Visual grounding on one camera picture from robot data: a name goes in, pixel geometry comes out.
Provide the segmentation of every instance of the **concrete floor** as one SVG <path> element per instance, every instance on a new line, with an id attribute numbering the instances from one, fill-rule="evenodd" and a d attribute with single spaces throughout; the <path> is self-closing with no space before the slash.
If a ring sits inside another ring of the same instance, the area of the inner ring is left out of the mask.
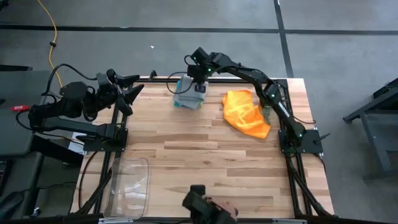
<path id="1" fill-rule="evenodd" d="M 278 28 L 273 0 L 42 2 L 59 26 Z M 395 0 L 279 2 L 286 29 L 398 30 Z M 0 12 L 0 24 L 51 23 L 36 1 L 18 0 Z M 279 34 L 61 31 L 58 36 L 54 63 L 70 63 L 92 76 L 108 68 L 121 75 L 148 75 L 153 69 L 167 75 L 185 70 L 183 56 L 200 46 L 224 52 L 270 77 L 287 77 Z M 362 124 L 348 125 L 341 119 L 368 102 L 373 91 L 397 78 L 397 36 L 288 34 L 286 38 L 294 77 L 305 79 L 318 129 L 331 132 L 323 148 L 336 214 L 397 222 L 398 180 L 362 181 L 363 175 L 378 170 L 377 162 Z M 52 31 L 1 30 L 0 64 L 49 70 L 48 43 L 52 39 Z M 60 74 L 64 83 L 80 79 L 69 70 L 60 70 Z M 58 204 L 46 206 L 45 215 L 66 213 L 69 203 L 70 199 L 59 199 Z"/>

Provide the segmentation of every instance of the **yellow cloth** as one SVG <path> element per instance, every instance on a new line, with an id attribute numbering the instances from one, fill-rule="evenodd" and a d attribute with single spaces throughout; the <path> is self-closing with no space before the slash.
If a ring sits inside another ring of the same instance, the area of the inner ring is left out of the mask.
<path id="1" fill-rule="evenodd" d="M 249 90 L 228 91 L 223 98 L 224 119 L 244 134 L 265 139 L 271 128 L 264 122 L 259 106 L 254 106 Z"/>

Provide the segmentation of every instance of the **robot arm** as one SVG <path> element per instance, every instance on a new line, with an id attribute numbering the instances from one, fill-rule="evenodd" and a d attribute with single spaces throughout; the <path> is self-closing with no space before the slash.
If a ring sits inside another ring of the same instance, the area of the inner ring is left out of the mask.
<path id="1" fill-rule="evenodd" d="M 124 88 L 132 86 L 139 77 L 139 75 L 122 77 L 117 75 L 114 70 L 109 69 L 106 74 L 97 74 L 95 78 L 99 85 L 97 91 L 83 82 L 69 83 L 61 88 L 60 95 L 62 97 L 59 101 L 31 107 L 28 114 L 30 128 L 39 133 L 56 129 L 86 133 L 87 136 L 79 136 L 82 141 L 85 139 L 86 142 L 98 142 L 101 145 L 103 142 L 108 142 L 123 146 L 127 138 L 127 131 L 120 129 L 116 123 L 97 126 L 62 119 L 59 116 L 78 118 L 83 114 L 87 121 L 92 121 L 97 117 L 99 111 L 110 108 L 113 104 L 124 115 L 132 115 L 130 105 L 144 85 L 137 85 L 127 90 Z"/>
<path id="2" fill-rule="evenodd" d="M 260 70 L 247 68 L 240 63 L 235 63 L 227 55 L 222 53 L 212 52 L 208 55 L 202 48 L 198 48 L 191 55 L 191 59 L 196 65 L 189 65 L 187 73 L 188 76 L 193 78 L 194 82 L 199 84 L 195 88 L 200 88 L 201 84 L 214 72 L 230 73 L 246 80 L 253 84 L 261 106 L 271 106 L 282 120 L 287 129 L 289 143 L 296 147 L 301 145 L 302 137 L 306 130 L 301 123 L 294 120 L 292 114 L 285 108 L 278 83 L 268 78 Z"/>

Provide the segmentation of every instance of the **brown object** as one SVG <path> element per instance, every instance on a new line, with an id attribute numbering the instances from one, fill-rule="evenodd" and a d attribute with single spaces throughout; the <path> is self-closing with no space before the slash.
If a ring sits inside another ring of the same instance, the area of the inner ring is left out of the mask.
<path id="1" fill-rule="evenodd" d="M 304 80 L 287 79 L 294 115 L 312 121 Z M 228 201 L 238 218 L 292 218 L 294 216 L 284 156 L 280 153 L 279 120 L 270 115 L 266 139 L 247 136 L 223 119 L 221 100 L 228 90 L 247 89 L 249 84 L 211 83 L 203 108 L 174 107 L 164 83 L 145 83 L 128 118 L 129 139 L 123 158 L 145 157 L 150 165 L 147 217 L 189 217 L 182 200 L 192 184 L 204 184 L 206 194 Z M 104 110 L 96 124 L 111 121 L 113 110 Z M 312 124 L 304 124 L 307 129 Z M 103 152 L 88 166 L 82 188 L 83 203 L 98 185 Z M 85 156 L 82 169 L 89 156 Z M 325 171 L 319 158 L 303 154 L 308 187 L 324 208 L 333 213 Z M 301 190 L 300 208 L 305 212 Z M 77 190 L 72 212 L 77 210 Z"/>

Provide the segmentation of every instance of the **transparent bin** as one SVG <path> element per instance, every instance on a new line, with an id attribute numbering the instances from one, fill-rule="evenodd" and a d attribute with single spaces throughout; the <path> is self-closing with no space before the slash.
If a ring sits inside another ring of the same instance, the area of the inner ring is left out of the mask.
<path id="1" fill-rule="evenodd" d="M 144 215 L 149 190 L 148 161 L 115 159 L 108 183 L 104 217 L 109 220 L 136 220 Z"/>

